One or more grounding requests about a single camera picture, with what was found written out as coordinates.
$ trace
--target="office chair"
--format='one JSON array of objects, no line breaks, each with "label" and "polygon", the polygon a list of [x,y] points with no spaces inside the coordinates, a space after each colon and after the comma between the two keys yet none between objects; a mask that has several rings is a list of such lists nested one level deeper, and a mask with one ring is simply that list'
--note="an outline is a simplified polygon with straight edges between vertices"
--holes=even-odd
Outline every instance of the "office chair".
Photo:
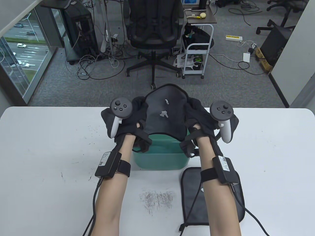
[{"label": "office chair", "polygon": [[146,66],[152,66],[152,89],[156,89],[154,83],[155,66],[163,66],[175,70],[177,77],[181,77],[181,68],[161,61],[168,59],[170,52],[156,54],[155,50],[171,49],[176,45],[181,36],[184,24],[184,8],[181,0],[124,0],[123,17],[127,31],[127,38],[134,48],[152,50],[151,54],[138,53],[137,58],[146,58],[127,68],[126,76],[130,71]]},{"label": "office chair", "polygon": [[[275,4],[269,6],[267,8],[267,11],[270,11],[270,9],[273,7],[284,7],[286,9],[286,13],[284,14],[284,18],[281,22],[281,25],[279,25],[279,26],[283,27],[285,29],[294,29],[295,25],[289,26],[289,27],[284,27],[285,23],[288,20],[289,13],[291,11],[293,11],[294,13],[304,11],[304,9],[308,3],[308,0],[269,0],[267,3],[270,4],[272,2]],[[268,27],[257,27],[256,34],[260,34],[261,30],[271,31],[272,27],[270,27],[270,26],[272,26],[272,25],[275,26],[277,24],[273,20],[269,19],[269,21],[267,23]]]}]

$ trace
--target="white car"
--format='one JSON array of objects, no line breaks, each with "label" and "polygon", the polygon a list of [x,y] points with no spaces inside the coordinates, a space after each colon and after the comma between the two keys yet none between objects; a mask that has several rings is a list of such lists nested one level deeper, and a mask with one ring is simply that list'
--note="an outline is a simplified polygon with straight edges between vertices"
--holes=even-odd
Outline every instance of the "white car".
[{"label": "white car", "polygon": [[21,67],[26,67],[26,68],[29,68],[29,67],[30,67],[30,64],[25,63],[25,62],[21,62],[21,61],[19,61],[19,65],[20,65]]},{"label": "white car", "polygon": [[18,48],[26,48],[26,44],[24,43],[18,43],[17,46]]}]

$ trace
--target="sensor label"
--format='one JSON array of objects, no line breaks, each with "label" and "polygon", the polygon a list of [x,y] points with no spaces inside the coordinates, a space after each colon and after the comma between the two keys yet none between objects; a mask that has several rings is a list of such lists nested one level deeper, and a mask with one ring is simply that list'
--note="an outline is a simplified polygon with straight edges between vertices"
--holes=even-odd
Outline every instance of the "sensor label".
[{"label": "sensor label", "polygon": [[224,171],[230,171],[229,166],[227,165],[226,159],[223,156],[219,156],[219,160]]},{"label": "sensor label", "polygon": [[100,161],[99,166],[105,166],[105,164],[106,164],[106,162],[107,162],[108,157],[109,157],[110,154],[111,154],[111,152],[105,152],[105,153],[103,154],[103,157],[102,157],[102,159],[101,159],[101,161]]}]

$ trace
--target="white table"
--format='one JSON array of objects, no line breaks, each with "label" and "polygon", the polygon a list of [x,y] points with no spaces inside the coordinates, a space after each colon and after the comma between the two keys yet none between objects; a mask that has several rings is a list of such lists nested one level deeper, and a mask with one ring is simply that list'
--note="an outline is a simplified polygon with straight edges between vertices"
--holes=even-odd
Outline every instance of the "white table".
[{"label": "white table", "polygon": [[[96,167],[114,147],[103,108],[11,107],[0,119],[0,235],[80,236],[92,216]],[[237,108],[233,141],[219,146],[240,174],[245,204],[271,236],[314,234],[315,118],[306,109]],[[198,157],[189,166],[199,166]],[[178,171],[132,165],[120,235],[179,236]],[[168,204],[145,196],[169,192]],[[248,214],[243,236],[263,235]],[[189,226],[184,235],[209,235]]]}]

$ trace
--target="hand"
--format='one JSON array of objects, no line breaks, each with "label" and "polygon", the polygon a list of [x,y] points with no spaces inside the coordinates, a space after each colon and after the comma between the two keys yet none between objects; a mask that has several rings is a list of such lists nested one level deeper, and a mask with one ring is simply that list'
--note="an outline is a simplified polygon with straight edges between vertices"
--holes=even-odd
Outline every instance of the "hand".
[{"label": "hand", "polygon": [[[144,97],[137,97],[132,100],[133,111],[130,117],[123,119],[122,123],[118,126],[118,130],[115,136],[115,142],[119,143],[122,141],[122,138],[127,134],[131,134],[139,137],[136,141],[140,142],[141,140],[148,145],[150,145],[150,139],[148,135],[146,135],[143,131],[144,124],[146,121],[146,111],[148,109],[148,104],[145,102]],[[113,122],[115,119],[115,115],[112,113],[110,108],[106,108],[102,111],[101,116],[106,124],[107,135],[110,137]]]}]

